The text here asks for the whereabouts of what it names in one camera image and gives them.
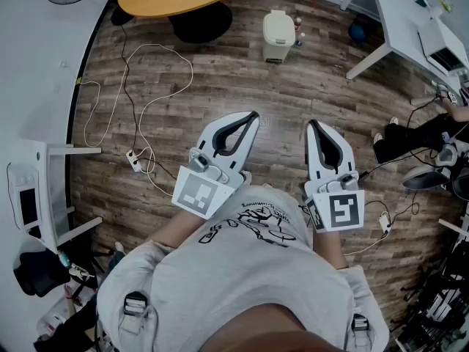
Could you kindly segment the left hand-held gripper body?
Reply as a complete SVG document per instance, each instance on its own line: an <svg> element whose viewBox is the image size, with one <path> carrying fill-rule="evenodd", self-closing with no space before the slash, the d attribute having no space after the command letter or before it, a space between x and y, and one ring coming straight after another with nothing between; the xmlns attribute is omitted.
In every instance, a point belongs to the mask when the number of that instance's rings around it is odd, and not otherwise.
<svg viewBox="0 0 469 352"><path fill-rule="evenodd" d="M244 182L245 161L237 156L212 157L195 147L189 163L181 166L171 202L203 219L210 219Z"/></svg>

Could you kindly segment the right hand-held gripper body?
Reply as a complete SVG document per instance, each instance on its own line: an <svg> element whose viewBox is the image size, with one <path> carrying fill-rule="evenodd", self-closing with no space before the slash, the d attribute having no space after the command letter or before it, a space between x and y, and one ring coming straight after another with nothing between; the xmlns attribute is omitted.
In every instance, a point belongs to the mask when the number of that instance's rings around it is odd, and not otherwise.
<svg viewBox="0 0 469 352"><path fill-rule="evenodd" d="M336 179L309 180L304 202L316 233L340 232L364 226L364 190L356 171Z"/></svg>

